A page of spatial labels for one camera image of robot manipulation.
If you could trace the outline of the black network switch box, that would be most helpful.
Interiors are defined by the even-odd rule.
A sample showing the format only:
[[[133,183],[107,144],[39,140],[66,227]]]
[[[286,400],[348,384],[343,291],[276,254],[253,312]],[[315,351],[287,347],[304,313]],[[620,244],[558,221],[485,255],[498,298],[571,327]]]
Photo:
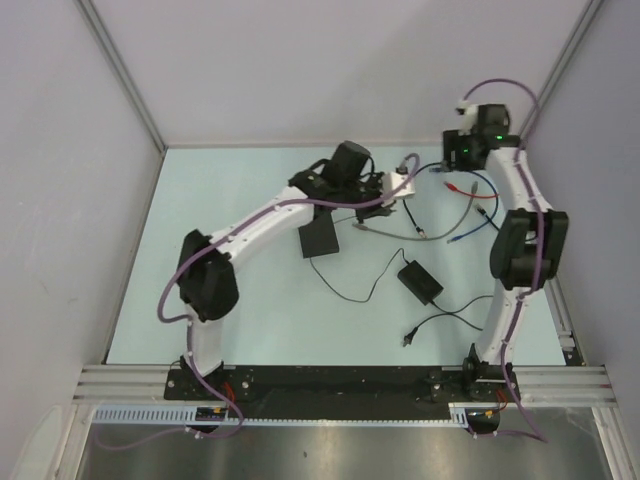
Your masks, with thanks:
[[[337,254],[340,250],[333,218],[326,214],[298,228],[302,256],[305,259]]]

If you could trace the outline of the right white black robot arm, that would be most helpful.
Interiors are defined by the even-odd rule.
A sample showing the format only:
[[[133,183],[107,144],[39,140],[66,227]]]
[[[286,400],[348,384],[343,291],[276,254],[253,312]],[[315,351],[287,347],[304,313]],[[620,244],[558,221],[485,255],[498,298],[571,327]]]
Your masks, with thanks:
[[[463,393],[484,401],[498,385],[512,384],[514,340],[530,300],[556,276],[569,218],[537,186],[524,141],[510,133],[505,105],[462,100],[456,111],[460,126],[442,135],[443,166],[447,171],[486,171],[505,210],[489,258],[496,280],[493,300],[485,327],[462,365]]]

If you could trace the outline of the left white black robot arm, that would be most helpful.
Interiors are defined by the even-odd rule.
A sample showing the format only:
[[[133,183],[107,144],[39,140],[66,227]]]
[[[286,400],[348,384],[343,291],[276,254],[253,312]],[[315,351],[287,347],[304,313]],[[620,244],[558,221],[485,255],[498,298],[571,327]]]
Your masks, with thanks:
[[[390,214],[392,205],[413,192],[415,167],[368,169],[371,153],[352,141],[341,142],[293,174],[264,206],[224,229],[184,237],[170,284],[179,291],[187,323],[184,362],[186,387],[197,398],[214,397],[221,387],[216,371],[224,363],[223,325],[240,300],[236,275],[253,256],[283,233],[306,227],[337,209],[351,209],[360,220]]]

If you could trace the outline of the black power adapter brick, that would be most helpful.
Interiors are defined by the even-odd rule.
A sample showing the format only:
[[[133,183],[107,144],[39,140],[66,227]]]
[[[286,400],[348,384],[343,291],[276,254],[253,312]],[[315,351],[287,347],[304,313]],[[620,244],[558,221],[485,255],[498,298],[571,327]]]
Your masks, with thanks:
[[[437,298],[444,287],[417,261],[409,262],[397,278],[423,304],[428,305]]]

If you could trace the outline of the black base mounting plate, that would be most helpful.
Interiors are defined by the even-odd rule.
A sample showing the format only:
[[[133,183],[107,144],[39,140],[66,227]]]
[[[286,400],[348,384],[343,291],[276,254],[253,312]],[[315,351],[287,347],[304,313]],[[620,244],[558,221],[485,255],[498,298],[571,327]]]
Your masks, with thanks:
[[[164,397],[209,401],[218,390],[244,415],[294,414],[365,419],[408,419],[443,412],[452,403],[496,406],[518,394],[510,386],[465,386],[462,367],[227,365],[198,381],[186,365],[168,372]]]

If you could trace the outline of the right aluminium side rail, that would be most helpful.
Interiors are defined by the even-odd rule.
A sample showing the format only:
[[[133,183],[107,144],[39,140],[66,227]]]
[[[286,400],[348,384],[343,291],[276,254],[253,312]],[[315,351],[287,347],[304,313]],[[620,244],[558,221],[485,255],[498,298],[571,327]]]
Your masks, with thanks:
[[[504,253],[491,254],[491,268],[505,291],[514,296],[514,312],[508,318],[507,342],[516,338],[518,321],[533,299],[547,297],[558,341],[569,366],[582,366],[580,352],[566,302],[556,280],[566,235],[568,215],[556,211],[544,198],[528,165],[527,154],[509,148],[496,154],[503,185],[499,189],[506,209],[500,234]]]

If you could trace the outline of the aluminium front frame rail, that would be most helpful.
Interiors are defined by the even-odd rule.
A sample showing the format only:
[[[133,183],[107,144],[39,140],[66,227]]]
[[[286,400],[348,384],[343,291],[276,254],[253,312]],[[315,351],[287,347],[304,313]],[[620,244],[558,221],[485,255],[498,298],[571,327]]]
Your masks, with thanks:
[[[166,365],[88,365],[72,396],[86,404],[160,404]],[[613,407],[611,381],[602,366],[517,366],[521,402],[526,407]]]

